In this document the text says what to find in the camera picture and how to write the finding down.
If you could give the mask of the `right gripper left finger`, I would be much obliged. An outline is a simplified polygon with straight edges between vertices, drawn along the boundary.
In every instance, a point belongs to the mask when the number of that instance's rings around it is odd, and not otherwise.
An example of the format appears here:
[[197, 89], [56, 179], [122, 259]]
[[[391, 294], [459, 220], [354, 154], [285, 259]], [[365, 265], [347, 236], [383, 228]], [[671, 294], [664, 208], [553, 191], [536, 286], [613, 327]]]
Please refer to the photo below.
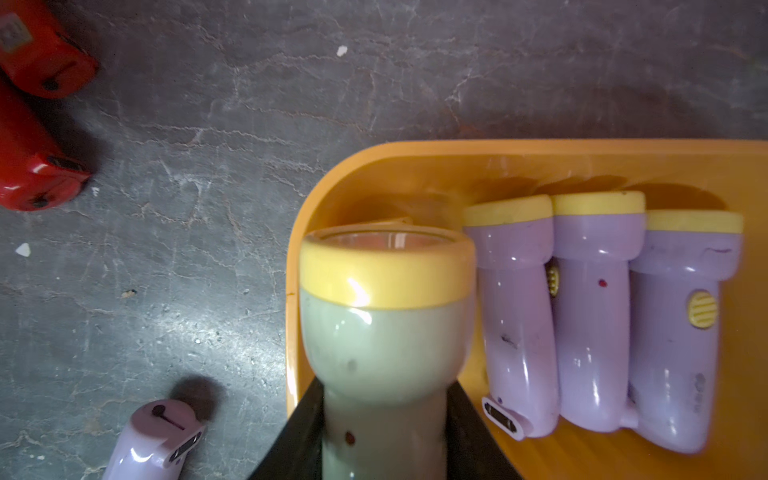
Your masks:
[[323, 400], [315, 378], [249, 480], [322, 478]]

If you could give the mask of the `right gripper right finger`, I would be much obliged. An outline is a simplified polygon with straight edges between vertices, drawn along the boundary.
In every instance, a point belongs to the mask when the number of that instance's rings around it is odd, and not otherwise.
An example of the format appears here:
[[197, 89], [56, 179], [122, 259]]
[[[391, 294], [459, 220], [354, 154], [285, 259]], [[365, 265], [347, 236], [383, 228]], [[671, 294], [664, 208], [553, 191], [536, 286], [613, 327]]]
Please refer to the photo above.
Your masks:
[[447, 390], [447, 478], [521, 480], [458, 381]]

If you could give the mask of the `green flashlight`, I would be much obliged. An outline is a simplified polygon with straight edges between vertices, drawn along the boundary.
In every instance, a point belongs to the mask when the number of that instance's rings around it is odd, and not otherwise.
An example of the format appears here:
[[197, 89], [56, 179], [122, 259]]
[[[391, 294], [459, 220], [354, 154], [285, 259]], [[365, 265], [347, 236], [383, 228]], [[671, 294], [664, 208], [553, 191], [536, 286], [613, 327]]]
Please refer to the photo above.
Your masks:
[[302, 240], [324, 478], [446, 477], [447, 391], [471, 350], [475, 285], [474, 244], [453, 230], [358, 224]]

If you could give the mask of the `yellow storage box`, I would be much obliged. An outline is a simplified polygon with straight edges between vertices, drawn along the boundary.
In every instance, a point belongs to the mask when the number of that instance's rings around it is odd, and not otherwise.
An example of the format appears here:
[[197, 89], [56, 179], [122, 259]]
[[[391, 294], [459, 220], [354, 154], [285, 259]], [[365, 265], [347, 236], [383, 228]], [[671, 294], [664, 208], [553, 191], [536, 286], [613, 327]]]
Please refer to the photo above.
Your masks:
[[621, 430], [561, 421], [539, 440], [489, 427], [527, 479], [763, 479], [767, 475], [767, 145], [728, 140], [451, 140], [396, 142], [330, 170], [303, 203], [286, 280], [286, 408], [314, 374], [297, 293], [301, 239], [316, 229], [408, 217], [456, 229], [468, 204], [535, 194], [642, 191], [652, 209], [726, 209], [745, 218], [736, 275], [720, 289], [718, 374], [706, 447], [685, 455]]

